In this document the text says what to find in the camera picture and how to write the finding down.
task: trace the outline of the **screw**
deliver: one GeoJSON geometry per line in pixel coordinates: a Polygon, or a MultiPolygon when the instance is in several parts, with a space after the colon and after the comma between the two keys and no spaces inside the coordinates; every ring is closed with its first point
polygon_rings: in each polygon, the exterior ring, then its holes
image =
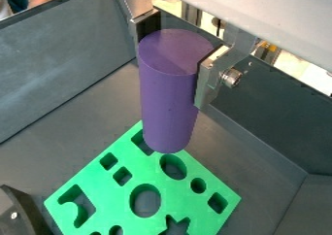
{"type": "Polygon", "coordinates": [[[10,219],[16,219],[17,216],[18,216],[17,212],[12,212],[12,214],[10,214],[10,219]]]}

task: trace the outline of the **metal bracket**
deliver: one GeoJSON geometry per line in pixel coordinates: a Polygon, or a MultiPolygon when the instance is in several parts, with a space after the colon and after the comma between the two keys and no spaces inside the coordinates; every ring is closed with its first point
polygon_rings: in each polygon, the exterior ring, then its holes
{"type": "Polygon", "coordinates": [[[153,8],[152,0],[118,0],[124,12],[134,49],[141,38],[160,29],[160,11],[153,8]]]}
{"type": "Polygon", "coordinates": [[[233,69],[233,66],[246,58],[257,44],[257,37],[232,24],[226,24],[225,30],[228,30],[226,43],[232,44],[230,48],[222,55],[217,54],[216,50],[210,56],[216,57],[216,60],[208,58],[200,65],[194,96],[194,106],[200,109],[213,101],[222,84],[233,87],[238,83],[241,73],[233,69]]]}

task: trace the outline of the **purple cylinder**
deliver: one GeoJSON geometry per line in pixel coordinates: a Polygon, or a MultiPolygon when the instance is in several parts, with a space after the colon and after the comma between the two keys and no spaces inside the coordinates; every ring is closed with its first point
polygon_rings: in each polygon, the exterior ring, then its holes
{"type": "Polygon", "coordinates": [[[212,49],[204,37],[181,29],[156,31],[140,41],[142,136],[157,152],[178,152],[189,143],[197,65],[212,49]]]}

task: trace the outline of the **white panel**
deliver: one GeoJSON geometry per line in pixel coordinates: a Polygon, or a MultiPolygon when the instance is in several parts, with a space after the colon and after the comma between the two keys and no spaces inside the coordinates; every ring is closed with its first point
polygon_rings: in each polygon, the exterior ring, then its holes
{"type": "Polygon", "coordinates": [[[182,0],[332,72],[332,0],[182,0]]]}

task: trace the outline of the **green shape sorter board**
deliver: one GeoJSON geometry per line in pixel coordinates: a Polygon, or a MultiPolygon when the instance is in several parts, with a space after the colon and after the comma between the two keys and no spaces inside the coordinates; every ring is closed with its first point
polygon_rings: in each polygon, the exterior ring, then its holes
{"type": "Polygon", "coordinates": [[[169,221],[186,222],[180,234],[214,235],[238,201],[186,151],[150,151],[140,121],[44,204],[65,235],[174,234],[169,221]],[[77,202],[81,195],[92,211],[77,202]],[[140,201],[152,204],[145,213],[140,201]]]}

